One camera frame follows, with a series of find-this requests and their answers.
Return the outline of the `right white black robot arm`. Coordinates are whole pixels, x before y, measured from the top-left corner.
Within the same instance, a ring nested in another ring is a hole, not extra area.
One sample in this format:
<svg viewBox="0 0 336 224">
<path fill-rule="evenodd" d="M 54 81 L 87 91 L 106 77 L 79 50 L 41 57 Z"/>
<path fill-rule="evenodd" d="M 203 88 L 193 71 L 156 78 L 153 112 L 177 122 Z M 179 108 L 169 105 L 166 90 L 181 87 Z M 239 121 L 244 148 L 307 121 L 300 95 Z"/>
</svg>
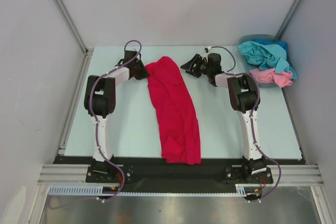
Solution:
<svg viewBox="0 0 336 224">
<path fill-rule="evenodd" d="M 257 129 L 259 87 L 253 77 L 247 73 L 236 74 L 223 71 L 221 59 L 220 54 L 217 53 L 209 53 L 206 57 L 195 54 L 180 68 L 197 78 L 205 75 L 211 85 L 228 89 L 230 104 L 238 114 L 244 139 L 240 174 L 232 179 L 257 183 L 262 181 L 261 176 L 267 172 L 266 157 L 259 146 Z"/>
</svg>

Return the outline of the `pink t shirt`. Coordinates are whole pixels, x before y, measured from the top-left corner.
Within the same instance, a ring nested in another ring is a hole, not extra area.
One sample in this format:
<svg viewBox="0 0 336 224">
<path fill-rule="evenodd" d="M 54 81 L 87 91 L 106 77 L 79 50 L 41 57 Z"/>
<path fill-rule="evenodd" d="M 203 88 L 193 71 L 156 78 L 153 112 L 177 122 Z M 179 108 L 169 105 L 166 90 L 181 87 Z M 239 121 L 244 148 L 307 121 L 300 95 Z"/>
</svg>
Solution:
<svg viewBox="0 0 336 224">
<path fill-rule="evenodd" d="M 292 85 L 293 74 L 291 71 L 276 73 L 275 68 L 267 70 L 251 69 L 250 73 L 261 88 L 275 86 L 283 88 Z"/>
</svg>

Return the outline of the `left aluminium frame post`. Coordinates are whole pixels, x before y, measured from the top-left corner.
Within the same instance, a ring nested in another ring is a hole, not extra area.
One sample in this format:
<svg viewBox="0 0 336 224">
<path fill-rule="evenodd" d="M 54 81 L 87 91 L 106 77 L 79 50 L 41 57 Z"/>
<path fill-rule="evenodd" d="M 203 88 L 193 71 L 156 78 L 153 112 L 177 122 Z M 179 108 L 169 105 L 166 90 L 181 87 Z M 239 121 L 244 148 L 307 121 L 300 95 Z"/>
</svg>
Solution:
<svg viewBox="0 0 336 224">
<path fill-rule="evenodd" d="M 68 27 L 70 33 L 72 34 L 76 44 L 80 48 L 81 52 L 86 56 L 90 50 L 89 48 L 85 45 L 85 42 L 82 38 L 82 36 L 79 33 L 79 30 L 68 10 L 66 7 L 65 3 L 63 0 L 53 0 L 57 9 L 59 10 L 66 26 Z"/>
</svg>

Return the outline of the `aluminium frame post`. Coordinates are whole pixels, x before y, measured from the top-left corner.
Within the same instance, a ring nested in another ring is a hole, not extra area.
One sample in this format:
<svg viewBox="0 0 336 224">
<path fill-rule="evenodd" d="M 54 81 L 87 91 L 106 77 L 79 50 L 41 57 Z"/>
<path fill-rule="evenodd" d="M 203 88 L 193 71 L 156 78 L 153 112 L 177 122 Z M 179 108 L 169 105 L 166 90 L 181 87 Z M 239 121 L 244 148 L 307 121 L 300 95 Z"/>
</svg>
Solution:
<svg viewBox="0 0 336 224">
<path fill-rule="evenodd" d="M 281 25 L 280 25 L 280 27 L 279 27 L 276 35 L 275 35 L 275 37 L 278 40 L 280 40 L 283 37 L 283 35 L 285 34 L 287 28 L 289 27 L 296 11 L 298 10 L 302 1 L 303 0 L 293 0 L 289 10 L 287 11 L 287 13 L 285 15 L 285 18 L 284 18 L 283 22 L 281 23 Z"/>
<path fill-rule="evenodd" d="M 76 44 L 80 48 L 81 52 L 86 56 L 90 50 L 89 48 L 85 45 L 85 42 L 82 38 L 82 36 L 79 33 L 79 30 L 68 10 L 66 7 L 65 3 L 63 0 L 53 0 L 57 9 L 59 10 L 66 26 L 68 27 L 70 33 L 72 34 Z"/>
</svg>

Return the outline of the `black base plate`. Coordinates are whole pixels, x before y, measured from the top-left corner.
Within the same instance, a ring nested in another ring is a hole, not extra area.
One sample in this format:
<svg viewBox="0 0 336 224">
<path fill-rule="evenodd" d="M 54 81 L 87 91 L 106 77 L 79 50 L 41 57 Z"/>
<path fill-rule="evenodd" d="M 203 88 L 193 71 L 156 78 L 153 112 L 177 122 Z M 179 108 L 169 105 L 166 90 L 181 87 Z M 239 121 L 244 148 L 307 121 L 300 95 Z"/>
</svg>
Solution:
<svg viewBox="0 0 336 224">
<path fill-rule="evenodd" d="M 241 159 L 203 159 L 200 165 L 168 164 L 161 158 L 114 158 L 125 176 L 124 193 L 223 194 L 237 184 L 271 185 L 271 169 L 251 174 Z"/>
</svg>

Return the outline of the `dark blue t shirt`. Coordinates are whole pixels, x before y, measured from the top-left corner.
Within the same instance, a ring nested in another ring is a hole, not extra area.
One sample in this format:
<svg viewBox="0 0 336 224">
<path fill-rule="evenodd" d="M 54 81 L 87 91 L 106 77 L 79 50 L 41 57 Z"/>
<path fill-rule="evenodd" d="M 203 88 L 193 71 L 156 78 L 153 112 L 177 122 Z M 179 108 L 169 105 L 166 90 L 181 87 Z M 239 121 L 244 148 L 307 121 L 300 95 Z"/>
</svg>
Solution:
<svg viewBox="0 0 336 224">
<path fill-rule="evenodd" d="M 268 41 L 268 40 L 262 40 L 262 39 L 254 39 L 253 42 L 257 42 L 262 45 L 278 45 L 281 48 L 283 48 L 286 52 L 288 52 L 288 44 L 285 41 L 279 40 L 279 41 Z"/>
</svg>

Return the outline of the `right aluminium frame post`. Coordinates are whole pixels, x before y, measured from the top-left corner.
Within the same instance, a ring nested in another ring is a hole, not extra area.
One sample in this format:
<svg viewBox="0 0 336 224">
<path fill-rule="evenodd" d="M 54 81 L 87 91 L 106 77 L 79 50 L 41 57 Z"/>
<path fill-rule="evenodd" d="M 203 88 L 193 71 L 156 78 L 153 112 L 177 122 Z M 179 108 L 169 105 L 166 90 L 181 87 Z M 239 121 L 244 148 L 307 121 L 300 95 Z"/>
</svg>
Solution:
<svg viewBox="0 0 336 224">
<path fill-rule="evenodd" d="M 275 37 L 278 40 L 280 40 L 283 37 L 283 35 L 285 34 L 287 28 L 289 27 L 296 11 L 298 10 L 302 1 L 303 0 L 293 0 L 289 10 L 287 11 L 287 13 L 285 15 L 285 18 L 284 18 L 283 22 L 281 23 L 281 25 L 280 25 L 280 27 L 279 27 L 276 35 L 275 35 Z"/>
</svg>

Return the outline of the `light blue t shirt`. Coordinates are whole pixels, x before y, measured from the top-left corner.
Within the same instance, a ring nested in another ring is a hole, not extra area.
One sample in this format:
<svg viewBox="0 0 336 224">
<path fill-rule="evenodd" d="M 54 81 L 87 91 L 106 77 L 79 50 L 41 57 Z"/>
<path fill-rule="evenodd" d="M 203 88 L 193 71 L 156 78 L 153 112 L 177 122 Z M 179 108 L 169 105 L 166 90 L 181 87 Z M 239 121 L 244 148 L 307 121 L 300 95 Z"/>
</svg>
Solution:
<svg viewBox="0 0 336 224">
<path fill-rule="evenodd" d="M 237 50 L 247 64 L 258 67 L 259 70 L 275 68 L 276 73 L 291 71 L 293 78 L 298 78 L 296 71 L 288 61 L 287 52 L 278 45 L 262 45 L 247 41 L 238 45 Z"/>
</svg>

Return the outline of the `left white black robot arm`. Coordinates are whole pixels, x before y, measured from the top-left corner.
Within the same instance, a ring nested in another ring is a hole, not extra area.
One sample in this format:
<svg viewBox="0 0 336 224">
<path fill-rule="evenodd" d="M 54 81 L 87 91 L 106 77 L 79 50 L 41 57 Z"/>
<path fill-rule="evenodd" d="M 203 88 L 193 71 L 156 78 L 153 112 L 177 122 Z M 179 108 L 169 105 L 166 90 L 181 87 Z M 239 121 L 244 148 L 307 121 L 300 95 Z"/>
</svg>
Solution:
<svg viewBox="0 0 336 224">
<path fill-rule="evenodd" d="M 108 141 L 107 123 L 116 107 L 117 86 L 131 78 L 142 80 L 149 76 L 136 50 L 124 50 L 124 58 L 115 68 L 101 76 L 90 75 L 84 99 L 84 107 L 91 117 L 95 133 L 95 150 L 90 161 L 86 182 L 109 183 L 121 172 L 116 165 L 111 165 L 114 156 Z"/>
</svg>

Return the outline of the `red t shirt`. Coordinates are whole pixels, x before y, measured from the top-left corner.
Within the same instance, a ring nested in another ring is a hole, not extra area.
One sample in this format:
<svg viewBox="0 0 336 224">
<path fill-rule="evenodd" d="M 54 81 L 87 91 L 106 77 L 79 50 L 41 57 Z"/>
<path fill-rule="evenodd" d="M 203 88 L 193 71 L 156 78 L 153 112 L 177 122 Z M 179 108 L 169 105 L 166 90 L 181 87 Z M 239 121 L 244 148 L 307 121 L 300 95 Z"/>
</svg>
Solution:
<svg viewBox="0 0 336 224">
<path fill-rule="evenodd" d="M 193 101 L 177 64 L 163 56 L 146 65 L 156 112 L 161 156 L 167 163 L 201 163 L 201 138 Z"/>
</svg>

